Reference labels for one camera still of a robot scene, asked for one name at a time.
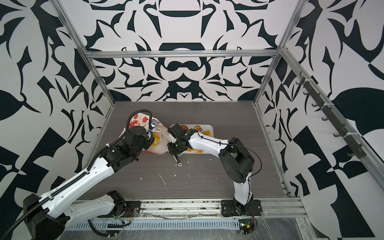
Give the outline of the yellow ring fake bread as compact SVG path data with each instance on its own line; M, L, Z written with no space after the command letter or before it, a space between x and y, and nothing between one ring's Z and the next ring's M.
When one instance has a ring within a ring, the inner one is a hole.
M160 138L159 134L153 133L153 137L154 137L154 141L153 141L151 147L155 147L156 145L158 145L161 142L161 138Z

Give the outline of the red white paper bag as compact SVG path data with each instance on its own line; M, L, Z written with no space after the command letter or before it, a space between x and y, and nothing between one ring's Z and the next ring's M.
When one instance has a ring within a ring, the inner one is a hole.
M152 127L152 131L149 131L149 123L150 116L148 113L137 113L130 119L128 128L131 129L134 126L140 126L146 129L148 137L153 134L154 142L147 150L143 150L144 152L156 155L168 153L168 142L170 140L168 129L160 122L160 120L152 117L151 123L155 126Z

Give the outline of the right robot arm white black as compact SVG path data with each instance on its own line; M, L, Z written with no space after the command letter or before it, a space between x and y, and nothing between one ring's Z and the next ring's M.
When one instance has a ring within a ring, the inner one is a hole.
M204 135L201 130L186 130L178 124L168 128L171 141L167 143L169 153L177 163L188 149L201 150L217 157L227 176L234 182L234 205L243 215L253 202L251 176L255 163L249 150L237 138L220 140Z

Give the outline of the grey wall hook rack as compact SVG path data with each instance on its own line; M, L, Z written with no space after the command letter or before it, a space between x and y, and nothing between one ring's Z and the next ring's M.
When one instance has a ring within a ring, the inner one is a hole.
M312 106L324 113L325 117L322 118L322 120L324 122L329 121L336 129L337 133L333 134L333 136L335 138L343 138L346 144L350 147L352 152L347 153L347 155L349 157L356 156L359 159L365 157L367 153L363 149L362 142L358 140L359 133L348 126L347 120L345 120L335 104L325 96L322 90L317 86L315 80L305 78L303 73L300 72L300 81L297 84L303 86L306 90L304 95L312 97L315 101Z

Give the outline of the white plastic tray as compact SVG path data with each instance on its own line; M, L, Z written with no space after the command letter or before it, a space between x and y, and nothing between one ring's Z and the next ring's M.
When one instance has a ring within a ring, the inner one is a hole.
M200 135L204 135L207 137L213 137L214 136L214 129L211 125L191 125L191 124L178 124L179 127L175 128L175 124L171 125L168 128L168 133L170 136L170 142L167 144L170 154L174 155L177 154L180 156L181 154L209 154L208 152L205 152L200 149L192 149L188 148L187 143L179 144L179 139L182 138L182 136L185 136L186 133L190 132L194 134L192 130L197 131Z

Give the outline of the yellow shell fake bread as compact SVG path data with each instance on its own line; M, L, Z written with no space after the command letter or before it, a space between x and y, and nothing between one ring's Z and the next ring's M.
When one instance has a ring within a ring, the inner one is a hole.
M187 153L201 154L201 153L203 153L203 152L204 152L204 151L202 151L202 150L198 150L198 149L190 149L190 148L187 149Z

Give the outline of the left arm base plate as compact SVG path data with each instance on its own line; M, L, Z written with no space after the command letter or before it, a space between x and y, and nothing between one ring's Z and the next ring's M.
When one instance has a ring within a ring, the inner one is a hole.
M98 216L98 218L131 218L138 215L141 211L141 201L126 201L124 204L119 204L107 215Z

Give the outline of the small circuit board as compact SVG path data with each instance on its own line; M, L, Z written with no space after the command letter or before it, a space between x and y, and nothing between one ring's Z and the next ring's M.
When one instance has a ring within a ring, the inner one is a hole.
M243 235L249 235L256 230L258 222L256 218L251 219L240 219L239 220L239 229L240 233Z

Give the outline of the long striped fake bread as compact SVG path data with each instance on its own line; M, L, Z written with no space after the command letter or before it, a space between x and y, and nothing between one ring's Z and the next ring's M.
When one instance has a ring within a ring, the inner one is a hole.
M199 125L195 126L194 129L195 129L196 131L198 131L199 133L202 133L202 132L203 132L202 127L199 126Z

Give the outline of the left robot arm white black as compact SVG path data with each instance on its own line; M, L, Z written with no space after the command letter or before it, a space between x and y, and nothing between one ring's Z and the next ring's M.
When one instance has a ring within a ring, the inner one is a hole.
M99 216L123 213L126 202L117 191L100 198L75 204L75 201L97 183L110 177L124 166L137 161L142 150L154 142L154 127L133 126L110 145L102 148L88 167L53 190L24 202L26 226L34 240L55 240L66 229Z

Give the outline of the brown fake croissant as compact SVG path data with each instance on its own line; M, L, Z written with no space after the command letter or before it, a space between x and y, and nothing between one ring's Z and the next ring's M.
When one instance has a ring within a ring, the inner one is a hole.
M184 130L188 131L189 130L189 127L187 125L180 125L181 128L183 128Z

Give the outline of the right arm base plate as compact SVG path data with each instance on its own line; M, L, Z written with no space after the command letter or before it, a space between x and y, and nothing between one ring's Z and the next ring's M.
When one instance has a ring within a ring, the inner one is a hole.
M261 216L262 211L260 200L250 200L244 206L236 200L221 200L221 214L223 217Z

